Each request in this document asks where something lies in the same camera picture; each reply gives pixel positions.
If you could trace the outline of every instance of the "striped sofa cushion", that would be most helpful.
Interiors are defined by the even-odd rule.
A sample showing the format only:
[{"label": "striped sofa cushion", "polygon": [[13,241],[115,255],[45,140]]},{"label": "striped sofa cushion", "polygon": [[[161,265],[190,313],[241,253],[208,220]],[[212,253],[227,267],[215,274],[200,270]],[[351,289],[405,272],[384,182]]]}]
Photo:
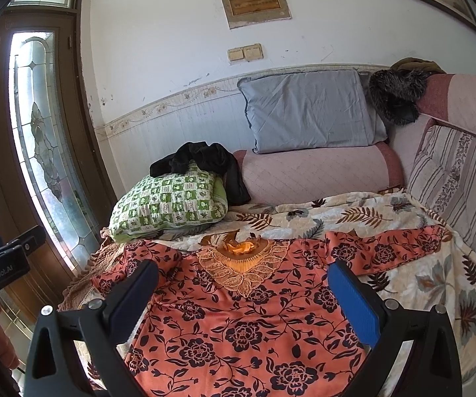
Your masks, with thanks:
[{"label": "striped sofa cushion", "polygon": [[476,252],[476,137],[435,125],[427,131],[407,190]]}]

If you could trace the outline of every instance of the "peeling paint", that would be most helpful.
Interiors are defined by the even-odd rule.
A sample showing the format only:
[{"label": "peeling paint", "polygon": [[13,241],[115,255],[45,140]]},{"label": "peeling paint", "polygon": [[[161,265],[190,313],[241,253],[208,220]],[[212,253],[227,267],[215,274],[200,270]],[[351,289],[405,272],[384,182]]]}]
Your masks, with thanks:
[{"label": "peeling paint", "polygon": [[194,80],[191,80],[188,84],[186,84],[185,86],[186,87],[189,87],[190,85],[192,85],[193,83],[196,83],[197,81],[199,81],[201,78],[197,78],[197,79],[194,79]]}]

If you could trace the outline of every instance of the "human hand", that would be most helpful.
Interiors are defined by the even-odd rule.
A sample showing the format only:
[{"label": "human hand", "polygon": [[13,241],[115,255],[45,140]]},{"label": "human hand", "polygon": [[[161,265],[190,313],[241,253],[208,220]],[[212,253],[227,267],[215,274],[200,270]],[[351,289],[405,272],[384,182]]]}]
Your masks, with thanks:
[{"label": "human hand", "polygon": [[9,337],[5,334],[0,325],[0,362],[7,369],[15,369],[19,366],[20,360]]}]

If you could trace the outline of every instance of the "pink sofa cushion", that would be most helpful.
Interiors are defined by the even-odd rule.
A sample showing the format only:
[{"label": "pink sofa cushion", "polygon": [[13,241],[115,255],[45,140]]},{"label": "pink sofa cushion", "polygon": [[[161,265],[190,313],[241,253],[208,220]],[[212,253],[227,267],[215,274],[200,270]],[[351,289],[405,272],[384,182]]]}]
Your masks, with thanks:
[{"label": "pink sofa cushion", "polygon": [[398,155],[406,183],[408,183],[411,176],[414,159],[421,149],[425,133],[435,123],[434,118],[421,113],[416,122],[407,125],[395,125],[389,132],[389,146]]},{"label": "pink sofa cushion", "polygon": [[404,183],[401,163],[385,143],[255,154],[237,151],[251,202],[304,203],[352,191],[377,192]]},{"label": "pink sofa cushion", "polygon": [[420,113],[476,135],[476,75],[432,75],[417,106]]}]

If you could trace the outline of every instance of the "screw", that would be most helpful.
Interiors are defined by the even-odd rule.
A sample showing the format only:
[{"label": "screw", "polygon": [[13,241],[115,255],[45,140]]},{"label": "screw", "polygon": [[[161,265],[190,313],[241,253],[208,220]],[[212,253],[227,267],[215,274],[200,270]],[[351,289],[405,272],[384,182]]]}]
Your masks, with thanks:
[{"label": "screw", "polygon": [[443,304],[437,304],[435,306],[435,310],[440,314],[443,315],[444,313],[447,313],[447,310],[445,309],[445,306]]},{"label": "screw", "polygon": [[396,310],[398,307],[400,307],[400,304],[393,298],[388,298],[385,300],[385,307],[390,310]]},{"label": "screw", "polygon": [[51,313],[52,313],[52,306],[47,305],[47,306],[42,307],[41,314],[43,316],[46,317],[46,316],[50,315]]},{"label": "screw", "polygon": [[102,300],[99,298],[94,298],[87,304],[87,307],[93,310],[100,309],[101,306],[102,306]]}]

